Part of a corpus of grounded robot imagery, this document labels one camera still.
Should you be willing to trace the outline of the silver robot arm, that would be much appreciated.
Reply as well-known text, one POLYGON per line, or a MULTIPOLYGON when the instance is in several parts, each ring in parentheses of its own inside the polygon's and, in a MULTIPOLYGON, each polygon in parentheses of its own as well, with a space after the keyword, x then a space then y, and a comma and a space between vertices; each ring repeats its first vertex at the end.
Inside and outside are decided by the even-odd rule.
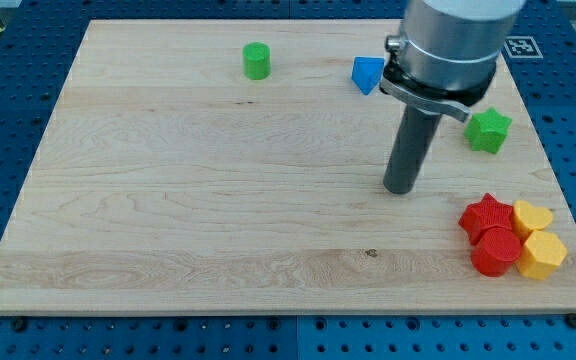
POLYGON ((410 0, 386 37, 382 92, 466 121, 486 93, 505 37, 525 0, 410 0))

